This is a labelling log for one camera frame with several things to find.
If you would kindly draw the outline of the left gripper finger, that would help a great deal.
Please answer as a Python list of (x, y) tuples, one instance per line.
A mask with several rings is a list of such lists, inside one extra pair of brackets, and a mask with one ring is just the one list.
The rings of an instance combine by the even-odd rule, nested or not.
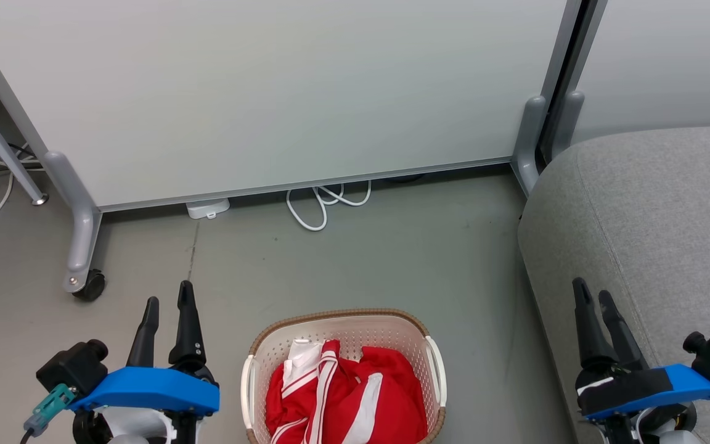
[(155, 296), (147, 299), (142, 321), (136, 329), (127, 366), (152, 368), (154, 366), (155, 334), (160, 326), (160, 301)]
[(201, 370), (206, 366), (205, 343), (191, 281), (181, 281), (177, 308), (176, 343), (169, 352), (169, 365), (174, 370)]

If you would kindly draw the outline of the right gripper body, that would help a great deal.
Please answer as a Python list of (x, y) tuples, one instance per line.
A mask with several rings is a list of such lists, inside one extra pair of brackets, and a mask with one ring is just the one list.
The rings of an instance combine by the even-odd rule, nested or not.
[(604, 443), (698, 443), (693, 431), (698, 412), (693, 404), (673, 404), (589, 421)]

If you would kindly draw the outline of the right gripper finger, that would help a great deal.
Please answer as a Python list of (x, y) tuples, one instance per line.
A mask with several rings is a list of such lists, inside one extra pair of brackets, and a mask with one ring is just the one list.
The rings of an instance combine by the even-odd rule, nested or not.
[(635, 340), (623, 315), (617, 309), (611, 293), (607, 290), (601, 290), (599, 304), (602, 320), (611, 336), (611, 342), (618, 357), (620, 368), (623, 368), (624, 371), (648, 370), (649, 365), (645, 357), (643, 357), (639, 344)]
[(581, 277), (574, 278), (573, 289), (581, 368), (589, 372), (608, 372), (616, 363), (616, 357), (595, 315), (594, 298), (586, 281)]

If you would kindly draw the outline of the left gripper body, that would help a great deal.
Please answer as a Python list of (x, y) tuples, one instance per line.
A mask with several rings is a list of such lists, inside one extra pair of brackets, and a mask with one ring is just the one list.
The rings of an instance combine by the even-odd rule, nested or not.
[(73, 420), (73, 439), (76, 443), (198, 443), (205, 419), (188, 411), (80, 409)]

